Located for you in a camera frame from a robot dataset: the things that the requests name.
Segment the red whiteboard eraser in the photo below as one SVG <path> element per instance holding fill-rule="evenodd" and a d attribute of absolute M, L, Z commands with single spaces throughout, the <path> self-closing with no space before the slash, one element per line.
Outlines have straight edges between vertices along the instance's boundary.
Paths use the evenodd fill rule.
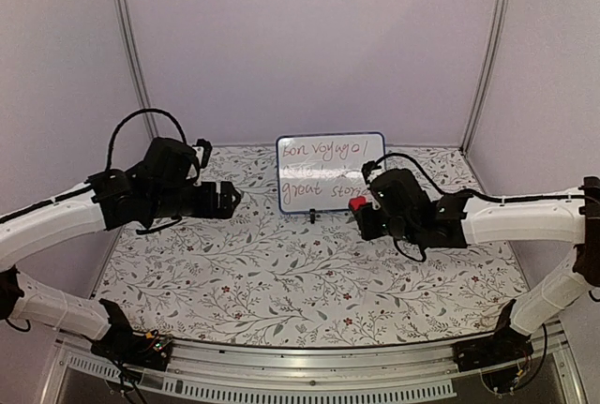
<path fill-rule="evenodd" d="M 367 204 L 368 204 L 368 199 L 365 196 L 357 196 L 357 197 L 351 198 L 349 200 L 349 208 L 353 212 L 360 210 L 363 206 L 365 206 Z"/>

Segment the blue framed whiteboard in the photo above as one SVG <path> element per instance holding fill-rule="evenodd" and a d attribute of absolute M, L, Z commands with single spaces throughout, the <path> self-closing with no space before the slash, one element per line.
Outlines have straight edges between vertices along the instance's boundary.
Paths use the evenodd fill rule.
<path fill-rule="evenodd" d="M 276 141 L 277 193 L 284 214 L 334 212 L 366 195 L 363 165 L 383 156 L 380 132 L 286 135 Z"/>

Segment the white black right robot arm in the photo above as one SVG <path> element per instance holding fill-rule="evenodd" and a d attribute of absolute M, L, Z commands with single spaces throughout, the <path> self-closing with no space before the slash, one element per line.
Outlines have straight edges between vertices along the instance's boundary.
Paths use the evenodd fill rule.
<path fill-rule="evenodd" d="M 509 302 L 485 343 L 485 355 L 505 362 L 521 338 L 599 285 L 599 180 L 536 196 L 491 197 L 464 189 L 432 200 L 407 169 L 368 181 L 368 197 L 349 201 L 361 237 L 406 241 L 421 252 L 498 241 L 559 241 L 566 258 L 533 289 Z"/>

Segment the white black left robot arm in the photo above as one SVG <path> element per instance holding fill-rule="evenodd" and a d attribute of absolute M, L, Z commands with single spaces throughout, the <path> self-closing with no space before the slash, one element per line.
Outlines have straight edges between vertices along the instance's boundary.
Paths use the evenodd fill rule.
<path fill-rule="evenodd" d="M 242 195 L 228 181 L 201 180 L 212 145 L 190 146 L 155 138 L 143 159 L 123 171 L 107 167 L 67 192 L 1 218 L 1 318 L 25 320 L 102 340 L 120 361 L 139 353 L 128 317 L 116 303 L 87 300 L 46 286 L 17 268 L 18 262 L 82 235 L 129 223 L 143 234 L 184 217 L 230 219 Z"/>

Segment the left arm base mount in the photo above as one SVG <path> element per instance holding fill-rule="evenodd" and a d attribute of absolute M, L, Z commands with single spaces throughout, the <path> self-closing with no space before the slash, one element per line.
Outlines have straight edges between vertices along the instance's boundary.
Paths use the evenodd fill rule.
<path fill-rule="evenodd" d="M 135 331 L 123 310 L 114 302 L 100 299 L 108 313 L 108 332 L 91 342 L 91 353 L 119 365 L 165 371 L 173 352 L 173 337 L 158 330 Z"/>

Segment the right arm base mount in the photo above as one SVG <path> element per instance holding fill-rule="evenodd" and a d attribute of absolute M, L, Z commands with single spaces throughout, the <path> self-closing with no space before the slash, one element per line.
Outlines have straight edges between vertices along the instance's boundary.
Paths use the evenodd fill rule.
<path fill-rule="evenodd" d="M 502 308 L 491 335 L 452 345 L 453 361 L 460 372 L 492 367 L 533 354 L 531 336 L 522 335 L 511 327 L 510 314 L 515 303 L 512 299 Z"/>

